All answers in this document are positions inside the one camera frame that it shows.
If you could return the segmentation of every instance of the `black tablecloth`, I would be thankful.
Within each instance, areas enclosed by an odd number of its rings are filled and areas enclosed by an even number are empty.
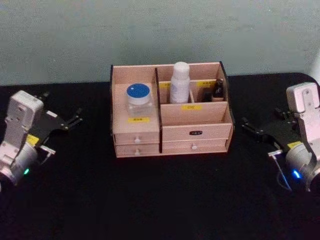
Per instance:
[[[55,135],[56,155],[0,196],[0,239],[304,239],[320,227],[320,201],[275,181],[273,150],[242,133],[260,126],[286,88],[313,81],[301,73],[232,76],[235,134],[227,155],[116,159],[108,83],[0,87],[0,136],[9,97],[50,91],[46,108],[64,119],[83,108],[83,123]]]

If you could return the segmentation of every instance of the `blue lid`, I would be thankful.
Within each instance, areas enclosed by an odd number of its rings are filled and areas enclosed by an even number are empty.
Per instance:
[[[150,89],[145,84],[135,83],[135,84],[130,85],[126,89],[126,93],[128,94],[128,96],[138,99],[138,98],[144,98],[144,97],[148,96],[148,94],[150,93]]]

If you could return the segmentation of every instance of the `drawer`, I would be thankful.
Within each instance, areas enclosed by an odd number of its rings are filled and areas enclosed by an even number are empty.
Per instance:
[[[193,141],[164,141],[164,154],[226,152],[226,139],[206,139]]]
[[[117,157],[138,157],[159,154],[159,144],[136,144],[115,146]]]
[[[232,123],[163,126],[162,139],[168,141],[228,139]]]
[[[159,132],[119,133],[114,137],[116,145],[159,143]]]

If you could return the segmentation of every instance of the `drawer knob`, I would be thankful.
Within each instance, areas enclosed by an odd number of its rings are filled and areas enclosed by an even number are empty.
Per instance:
[[[198,148],[197,145],[196,145],[195,143],[192,143],[191,149],[192,149],[192,150],[196,150],[197,148]]]
[[[135,155],[135,156],[140,156],[140,150],[139,150],[139,149],[136,149],[134,155]]]
[[[134,143],[135,144],[141,143],[141,140],[140,140],[140,138],[138,136],[134,139]]]

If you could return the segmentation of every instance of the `green led light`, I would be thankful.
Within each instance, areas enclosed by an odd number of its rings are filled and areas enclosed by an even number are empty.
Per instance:
[[[29,168],[27,168],[27,169],[24,171],[24,173],[23,173],[23,174],[24,174],[24,175],[26,175],[26,174],[28,174],[28,173],[29,173],[29,171],[30,171],[30,170],[29,170]]]

